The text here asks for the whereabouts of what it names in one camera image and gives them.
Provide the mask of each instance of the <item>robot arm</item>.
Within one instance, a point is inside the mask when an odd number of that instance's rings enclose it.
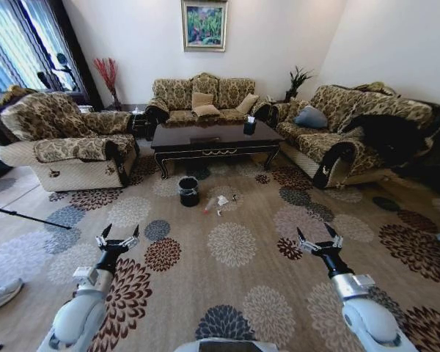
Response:
[[[76,297],[56,314],[39,352],[85,352],[106,315],[105,300],[116,270],[117,259],[139,242],[139,227],[126,240],[106,240],[109,225],[96,241],[102,251],[95,267],[79,267],[73,277],[79,286]]]
[[[395,317],[380,304],[368,299],[368,287],[375,284],[369,275],[354,275],[339,256],[342,237],[326,224],[333,241],[311,243],[297,228],[300,249],[320,257],[328,268],[328,275],[343,302],[342,316],[348,328],[369,352],[417,351],[397,326]]]

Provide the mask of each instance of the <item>potted plant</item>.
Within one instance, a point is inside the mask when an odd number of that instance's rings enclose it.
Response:
[[[112,106],[116,110],[120,110],[121,105],[116,93],[116,60],[111,59],[110,57],[108,59],[94,59],[93,64],[95,65],[96,70],[98,70],[101,77],[103,77],[104,83],[106,83],[106,87],[108,87],[109,92],[112,95],[112,99],[114,100]]]
[[[296,91],[298,88],[307,80],[310,79],[311,76],[310,71],[305,71],[304,68],[298,68],[295,66],[295,73],[290,72],[290,81],[292,82],[292,86],[285,93],[285,103],[290,102],[290,98],[296,96]]]

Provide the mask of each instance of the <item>sofa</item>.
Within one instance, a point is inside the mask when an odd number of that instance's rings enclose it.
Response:
[[[294,123],[293,118],[308,105],[326,115],[327,128],[305,128]],[[389,114],[415,121],[427,146],[440,128],[438,104],[335,85],[319,87],[310,101],[292,99],[290,103],[274,104],[271,124],[286,139],[281,151],[313,179],[315,186],[327,188],[395,176],[373,148],[360,138],[342,133],[355,117],[371,114]]]
[[[82,114],[65,93],[0,102],[0,157],[30,166],[46,191],[124,187],[139,153],[131,114]]]
[[[235,108],[249,94],[254,94],[255,82],[249,78],[217,78],[201,73],[190,79],[156,79],[153,82],[153,99],[145,109],[151,121],[167,126],[196,125],[197,118],[191,111],[192,93],[213,94],[213,105],[220,116],[210,119],[211,124],[242,123],[246,115]],[[259,98],[249,115],[266,121],[271,104]]]

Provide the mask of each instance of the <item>blue curtain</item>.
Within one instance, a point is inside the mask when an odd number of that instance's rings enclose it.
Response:
[[[0,0],[0,72],[2,82],[12,81],[34,89],[44,89],[45,86],[37,77],[37,72],[43,71],[26,40],[26,33],[15,17],[11,4]]]
[[[46,0],[0,0],[0,93],[11,84],[46,89],[43,76],[52,90],[79,90],[57,54],[69,57]]]

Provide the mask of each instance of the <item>black trash can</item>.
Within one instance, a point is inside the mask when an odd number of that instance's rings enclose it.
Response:
[[[181,204],[185,207],[194,207],[199,204],[199,181],[193,176],[185,176],[179,180],[177,189],[181,197]]]

